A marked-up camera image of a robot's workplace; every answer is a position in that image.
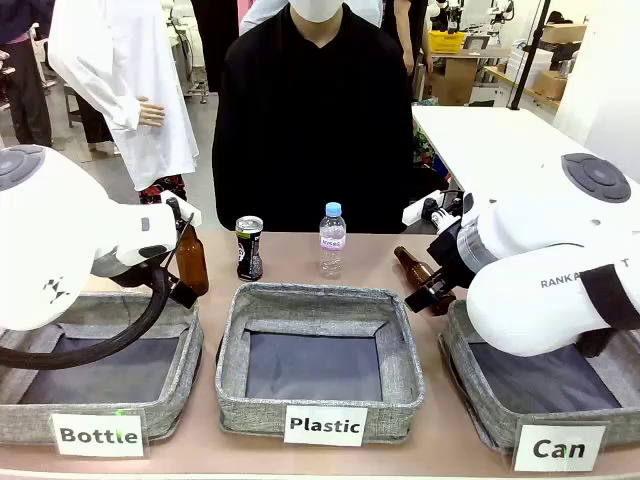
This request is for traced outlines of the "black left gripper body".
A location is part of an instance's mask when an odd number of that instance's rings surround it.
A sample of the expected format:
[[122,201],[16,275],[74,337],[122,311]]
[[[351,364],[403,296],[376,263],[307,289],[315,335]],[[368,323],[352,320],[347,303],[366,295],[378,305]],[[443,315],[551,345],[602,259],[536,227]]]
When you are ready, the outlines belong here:
[[153,292],[170,296],[180,279],[157,261],[142,263],[142,283]]

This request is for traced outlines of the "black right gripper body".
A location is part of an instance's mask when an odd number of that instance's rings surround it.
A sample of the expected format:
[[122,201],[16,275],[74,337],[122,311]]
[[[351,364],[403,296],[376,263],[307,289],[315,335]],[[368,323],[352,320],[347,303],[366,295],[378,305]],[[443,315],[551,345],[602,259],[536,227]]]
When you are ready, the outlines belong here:
[[468,289],[474,279],[474,272],[464,263],[458,251],[457,237],[461,230],[461,221],[456,220],[440,233],[429,245],[427,252],[437,263],[437,280],[441,280],[450,289],[460,287]]

